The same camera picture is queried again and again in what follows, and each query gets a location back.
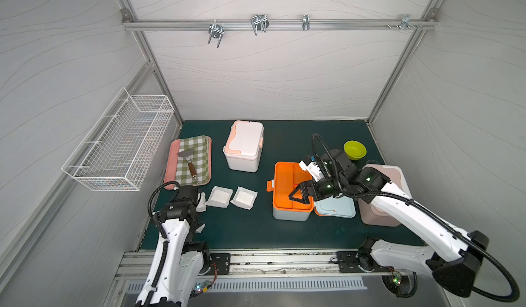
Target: green checkered cloth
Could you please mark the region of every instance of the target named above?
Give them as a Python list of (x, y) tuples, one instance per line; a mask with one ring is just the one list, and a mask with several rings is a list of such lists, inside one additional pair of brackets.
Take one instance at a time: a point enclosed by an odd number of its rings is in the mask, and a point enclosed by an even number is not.
[(192, 181), (192, 175), (188, 168), (188, 161), (184, 158), (177, 159), (177, 172), (175, 173), (175, 180), (182, 185), (203, 185), (209, 181), (210, 174), (208, 173), (208, 140), (205, 135), (198, 137), (181, 139), (179, 142), (179, 152), (185, 151), (189, 148), (194, 148), (192, 154), (192, 163), (197, 172), (197, 183)]

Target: lime green bowl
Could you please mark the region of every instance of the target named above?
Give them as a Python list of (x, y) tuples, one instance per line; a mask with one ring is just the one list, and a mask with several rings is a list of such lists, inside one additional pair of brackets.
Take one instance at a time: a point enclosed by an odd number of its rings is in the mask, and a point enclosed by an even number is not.
[(356, 140), (349, 140), (346, 142), (344, 144), (344, 151), (349, 159), (353, 161), (358, 161), (359, 159), (363, 158), (365, 154), (367, 154), (367, 149), (365, 148), (364, 144)]

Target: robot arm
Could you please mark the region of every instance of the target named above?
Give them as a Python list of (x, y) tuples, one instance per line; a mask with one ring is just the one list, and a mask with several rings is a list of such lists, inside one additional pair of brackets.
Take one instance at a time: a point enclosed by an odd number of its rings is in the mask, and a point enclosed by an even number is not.
[(206, 243), (191, 243), (199, 226), (196, 212), (198, 190), (191, 185), (181, 186), (178, 190), (175, 201), (153, 214), (159, 239), (136, 307), (185, 307), (190, 296), (196, 294), (194, 287), (198, 274), (209, 269), (210, 254)]
[[(314, 141), (318, 139), (325, 155), (316, 154)], [(308, 204), (314, 201), (342, 196), (362, 199), (387, 212), (424, 240), (427, 246), (410, 246), (368, 238), (358, 249), (356, 260), (365, 271), (376, 265), (406, 269), (433, 277), (444, 289), (460, 297), (469, 297), (472, 291), (484, 297), (514, 302), (519, 296), (515, 279), (495, 258), (486, 252), (489, 239), (479, 231), (468, 233), (438, 217), (407, 196), (383, 173), (372, 167), (358, 170), (341, 150), (329, 151), (321, 137), (312, 137), (314, 156), (306, 157), (300, 167), (313, 179), (300, 183), (289, 194), (292, 201)], [(301, 198), (295, 194), (301, 191)], [(483, 259), (486, 258), (508, 280), (511, 293), (494, 295), (473, 286)]]

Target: wire mesh basket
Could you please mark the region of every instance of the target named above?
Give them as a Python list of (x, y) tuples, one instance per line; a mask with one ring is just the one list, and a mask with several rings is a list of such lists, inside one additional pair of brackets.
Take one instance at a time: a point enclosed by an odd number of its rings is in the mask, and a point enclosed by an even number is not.
[(174, 113), (165, 95), (123, 90), (62, 167), (92, 191), (138, 191)]

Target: spatula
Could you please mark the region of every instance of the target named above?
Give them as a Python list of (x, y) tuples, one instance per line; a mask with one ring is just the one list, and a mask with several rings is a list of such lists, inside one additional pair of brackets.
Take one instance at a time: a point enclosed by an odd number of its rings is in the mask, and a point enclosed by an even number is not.
[(182, 152), (177, 153), (177, 156), (180, 158), (186, 159), (188, 162), (188, 169), (190, 169), (190, 174), (192, 175), (192, 180), (197, 182), (197, 172), (194, 164), (192, 163), (192, 155), (194, 154), (194, 148), (189, 148)]

